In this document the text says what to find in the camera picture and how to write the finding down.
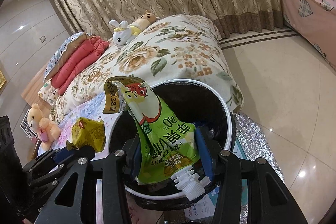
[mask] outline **gold picture frame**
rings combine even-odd
[[[1,70],[0,70],[0,90],[3,87],[3,85],[6,83],[6,78],[3,76]]]

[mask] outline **silver bolt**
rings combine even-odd
[[[230,155],[230,151],[229,151],[229,150],[222,150],[222,151],[220,152],[220,154],[221,154],[223,157],[227,157],[227,156]]]
[[[125,154],[124,150],[117,150],[114,152],[114,155],[117,157],[121,157]]]
[[[265,160],[264,158],[257,158],[257,162],[259,164],[265,164],[267,162],[267,160]]]
[[[79,163],[80,165],[85,164],[86,162],[87,162],[87,159],[86,159],[86,158],[80,158],[80,159],[78,160],[78,163]]]

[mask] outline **white spout cap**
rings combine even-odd
[[[189,165],[177,171],[170,178],[177,183],[175,185],[176,188],[182,190],[185,196],[191,201],[205,193],[204,188],[198,181],[199,177],[199,174],[194,174],[192,165]]]

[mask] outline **stuffed animal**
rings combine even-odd
[[[43,117],[38,104],[32,104],[31,109],[27,114],[29,127],[37,134],[37,137],[42,141],[41,147],[44,151],[50,149],[54,140],[57,140],[61,135],[61,129],[58,125]]]
[[[158,18],[151,13],[150,10],[146,10],[146,14],[139,17],[132,24],[128,25],[126,20],[118,23],[116,20],[111,20],[109,25],[115,27],[113,30],[113,42],[118,46],[122,46],[130,43],[136,38],[143,30],[149,25],[153,24]]]

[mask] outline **wooden board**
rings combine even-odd
[[[38,96],[38,92],[43,87],[43,76],[47,64],[44,65],[34,78],[28,83],[25,90],[21,93],[22,98],[31,106],[33,103],[37,103],[43,112],[43,116],[49,118],[51,105]]]

